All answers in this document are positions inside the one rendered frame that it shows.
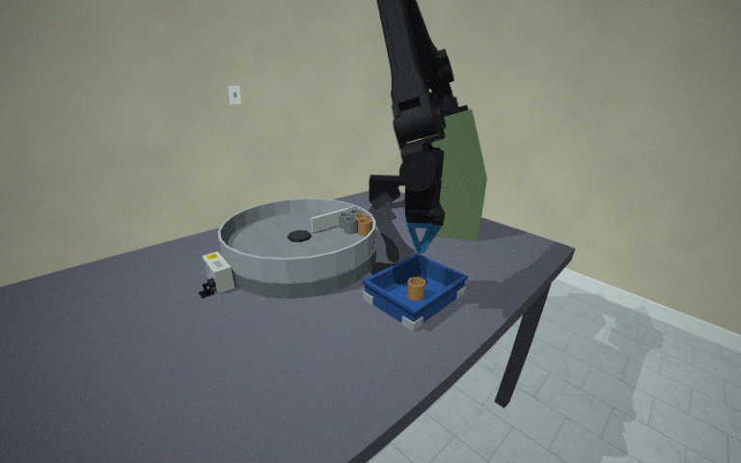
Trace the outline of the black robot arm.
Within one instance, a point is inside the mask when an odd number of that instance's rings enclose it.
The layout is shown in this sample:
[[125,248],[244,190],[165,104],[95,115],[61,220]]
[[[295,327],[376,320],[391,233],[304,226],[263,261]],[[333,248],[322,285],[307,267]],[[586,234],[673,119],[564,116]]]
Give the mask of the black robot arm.
[[[417,1],[376,1],[391,68],[393,125],[402,163],[399,176],[370,175],[369,201],[380,208],[399,198],[397,188],[405,186],[406,209],[426,210],[427,188],[442,177],[444,161],[444,151],[431,143],[445,138],[444,117],[468,106],[458,107],[453,97],[449,57],[431,41]],[[429,136],[432,139],[425,138]]]

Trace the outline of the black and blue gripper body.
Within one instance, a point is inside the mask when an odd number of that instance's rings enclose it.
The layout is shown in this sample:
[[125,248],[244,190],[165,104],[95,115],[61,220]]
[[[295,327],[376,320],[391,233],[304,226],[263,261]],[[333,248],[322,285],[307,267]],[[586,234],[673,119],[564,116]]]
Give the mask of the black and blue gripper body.
[[433,181],[433,184],[431,184],[427,188],[426,210],[407,210],[405,207],[405,216],[407,223],[431,224],[432,222],[432,225],[437,226],[442,226],[444,224],[445,212],[439,203],[441,180],[441,178],[435,179]]

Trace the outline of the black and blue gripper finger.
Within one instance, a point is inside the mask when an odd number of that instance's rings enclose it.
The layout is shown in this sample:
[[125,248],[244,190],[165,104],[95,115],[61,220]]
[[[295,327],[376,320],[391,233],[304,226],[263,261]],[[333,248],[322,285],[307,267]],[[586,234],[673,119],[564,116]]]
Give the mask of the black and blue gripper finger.
[[[425,250],[429,246],[429,244],[432,241],[432,239],[435,237],[435,235],[442,228],[442,226],[432,225],[432,222],[431,222],[431,224],[426,224],[426,223],[407,223],[406,222],[406,225],[407,225],[407,228],[408,228],[408,230],[410,232],[410,235],[412,237],[414,246],[415,246],[416,251],[417,251],[418,254],[423,254],[425,252]],[[430,231],[428,237],[426,238],[425,243],[424,243],[423,246],[420,246],[420,244],[419,244],[417,235],[416,235],[416,233],[414,231],[416,228],[431,229],[431,231]]]
[[431,231],[431,229],[426,229],[426,232],[425,232],[425,235],[424,235],[424,237],[423,237],[423,240],[422,240],[422,241],[419,241],[419,243],[420,243],[420,246],[423,246],[423,245],[424,245],[424,243],[425,243],[425,240],[426,240],[426,238],[428,237],[428,235],[429,235],[430,231]]

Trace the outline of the blue open crate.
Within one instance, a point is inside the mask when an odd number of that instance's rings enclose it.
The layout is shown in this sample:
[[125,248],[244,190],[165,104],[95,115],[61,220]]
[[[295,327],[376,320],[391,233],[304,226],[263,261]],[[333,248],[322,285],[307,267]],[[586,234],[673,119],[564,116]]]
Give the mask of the blue open crate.
[[[412,277],[425,280],[425,294],[420,301],[407,297],[408,280]],[[464,295],[466,280],[464,274],[417,254],[363,280],[363,299],[413,332]]]

